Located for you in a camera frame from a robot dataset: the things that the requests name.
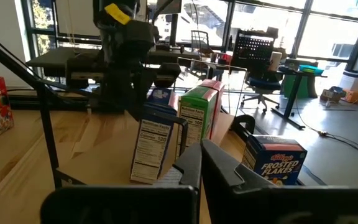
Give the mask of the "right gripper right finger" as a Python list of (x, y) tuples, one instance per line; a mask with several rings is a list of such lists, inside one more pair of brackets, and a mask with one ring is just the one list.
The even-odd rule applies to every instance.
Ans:
[(201, 147), (212, 224), (358, 224), (358, 189), (279, 187), (212, 141)]

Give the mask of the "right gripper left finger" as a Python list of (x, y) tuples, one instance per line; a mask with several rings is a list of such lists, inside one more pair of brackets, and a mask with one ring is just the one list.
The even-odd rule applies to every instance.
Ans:
[(58, 189), (40, 208), (41, 224), (198, 224), (201, 162), (193, 144), (153, 185)]

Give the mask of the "blue Frosted Flakes cereal box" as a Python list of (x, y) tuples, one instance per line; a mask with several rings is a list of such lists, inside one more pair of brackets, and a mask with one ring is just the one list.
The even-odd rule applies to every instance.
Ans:
[[(178, 96), (173, 90), (156, 87), (144, 106), (165, 115), (176, 116)], [(161, 173), (172, 136), (174, 122), (150, 113), (142, 115), (131, 165), (130, 180), (151, 184)]]
[(307, 155), (296, 140), (271, 135), (250, 135), (242, 163), (275, 185), (295, 185)]

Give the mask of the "green Apple Jacks cereal box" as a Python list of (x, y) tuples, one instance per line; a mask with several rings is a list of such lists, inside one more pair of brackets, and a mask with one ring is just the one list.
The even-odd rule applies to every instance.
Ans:
[(206, 86), (196, 86), (180, 97), (178, 116), (188, 122), (185, 148), (211, 139), (217, 97), (218, 92)]

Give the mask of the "black table clamp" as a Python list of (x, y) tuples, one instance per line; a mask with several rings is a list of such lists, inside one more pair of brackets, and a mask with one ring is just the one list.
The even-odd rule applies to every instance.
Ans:
[(231, 130), (241, 138), (248, 138), (255, 130), (255, 119), (251, 115), (236, 116), (231, 124)]

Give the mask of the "black desk with leg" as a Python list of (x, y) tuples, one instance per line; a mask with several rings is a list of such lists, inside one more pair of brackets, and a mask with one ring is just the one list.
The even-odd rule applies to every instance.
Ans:
[(323, 74), (322, 75), (314, 75), (312, 73), (305, 73), (305, 72), (301, 72), (299, 70), (293, 70), (293, 69), (290, 69), (290, 68), (286, 69), (284, 72), (283, 71), (277, 71), (276, 74), (278, 74), (278, 75), (294, 75), (294, 76), (296, 76), (296, 78), (295, 78), (295, 83), (294, 83), (294, 86), (292, 88), (291, 94), (290, 94), (290, 96), (288, 98), (287, 105), (285, 107), (284, 113), (281, 113), (278, 108), (272, 108), (271, 112), (273, 112), (276, 115), (278, 115), (279, 117), (281, 117), (281, 119), (283, 119), (287, 123), (290, 123), (296, 129), (298, 129), (298, 130), (305, 129), (304, 125), (298, 124), (296, 121), (294, 121), (294, 120), (292, 120), (290, 118), (294, 102), (296, 101), (296, 96), (297, 96), (297, 93), (298, 93), (298, 89), (299, 89), (301, 79), (302, 79), (302, 77), (313, 77), (313, 78), (314, 77), (323, 77), (323, 78), (326, 78), (326, 76), (324, 76)]

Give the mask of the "green bin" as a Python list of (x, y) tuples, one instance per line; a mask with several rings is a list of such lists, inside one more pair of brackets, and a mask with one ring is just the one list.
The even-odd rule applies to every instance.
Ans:
[[(283, 87), (284, 96), (286, 98), (288, 98), (291, 94), (292, 88), (295, 83), (295, 78), (296, 78), (296, 76), (294, 76), (294, 75), (284, 76), (282, 87)], [(302, 77), (300, 85), (299, 85), (297, 97), (299, 97), (299, 98), (308, 98), (309, 97), (308, 77)]]

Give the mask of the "white paper roll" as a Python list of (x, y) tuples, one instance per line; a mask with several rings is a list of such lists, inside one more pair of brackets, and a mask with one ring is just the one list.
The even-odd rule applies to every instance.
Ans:
[(280, 65), (282, 53), (273, 51), (270, 56), (270, 65), (268, 67), (268, 71), (276, 72)]

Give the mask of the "brown cardboard box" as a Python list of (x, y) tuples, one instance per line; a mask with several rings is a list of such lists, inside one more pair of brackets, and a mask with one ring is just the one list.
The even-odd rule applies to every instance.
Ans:
[(341, 98), (346, 96), (346, 92), (338, 86), (332, 86), (329, 89), (324, 89), (320, 95), (320, 100), (333, 101), (338, 103)]

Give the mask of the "black mesh office chair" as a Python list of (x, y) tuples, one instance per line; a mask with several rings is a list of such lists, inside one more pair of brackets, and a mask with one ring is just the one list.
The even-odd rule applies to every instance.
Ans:
[(231, 65), (246, 69), (244, 83), (255, 91), (255, 96), (242, 98), (241, 108), (250, 100), (257, 100), (258, 104), (263, 104), (263, 113), (268, 110), (268, 101), (274, 103), (276, 109), (280, 107), (279, 102), (266, 97), (281, 89), (282, 75), (276, 69), (270, 68), (274, 42), (275, 37), (268, 33), (253, 30), (237, 31)]

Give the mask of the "teal tray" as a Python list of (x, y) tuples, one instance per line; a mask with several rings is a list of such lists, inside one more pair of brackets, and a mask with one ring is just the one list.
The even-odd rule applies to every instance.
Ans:
[(324, 70), (312, 65), (299, 65), (299, 71), (305, 73), (312, 73), (314, 75), (322, 75), (324, 72)]

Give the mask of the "orange box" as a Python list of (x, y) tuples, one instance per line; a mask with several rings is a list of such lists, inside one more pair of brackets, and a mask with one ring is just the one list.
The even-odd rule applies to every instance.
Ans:
[(345, 97), (343, 98), (344, 101), (348, 103), (357, 103), (358, 102), (358, 91), (353, 90), (344, 90)]

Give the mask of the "white barrel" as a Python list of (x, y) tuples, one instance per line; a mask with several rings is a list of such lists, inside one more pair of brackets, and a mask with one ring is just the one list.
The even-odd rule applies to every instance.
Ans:
[(344, 70), (339, 83), (339, 87), (344, 90), (358, 91), (358, 71)]

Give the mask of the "black standing desk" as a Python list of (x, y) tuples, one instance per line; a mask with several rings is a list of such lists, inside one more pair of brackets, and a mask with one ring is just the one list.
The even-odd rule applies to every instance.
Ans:
[[(99, 52), (98, 49), (77, 49), (71, 47), (59, 47), (57, 49), (52, 49), (46, 54), (33, 58), (26, 62), (27, 65), (31, 67), (51, 67), (51, 68), (63, 68), (66, 61), (69, 58), (74, 58), (76, 53), (80, 56), (83, 55), (96, 55)], [(161, 64), (161, 63), (175, 63), (177, 58), (188, 58), (188, 59), (199, 59), (200, 56), (195, 52), (184, 51), (183, 53), (180, 50), (174, 49), (172, 51), (156, 50), (149, 52), (149, 55), (143, 59), (143, 62), (147, 64)], [(189, 67), (190, 62), (183, 59), (178, 62), (181, 66)]]

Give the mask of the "yellow tape label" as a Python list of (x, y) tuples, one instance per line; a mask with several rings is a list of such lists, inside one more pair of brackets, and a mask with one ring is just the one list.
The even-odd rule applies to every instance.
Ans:
[(114, 3), (105, 6), (104, 10), (108, 15), (110, 15), (113, 19), (122, 25), (126, 25), (131, 20), (131, 17), (121, 11)]

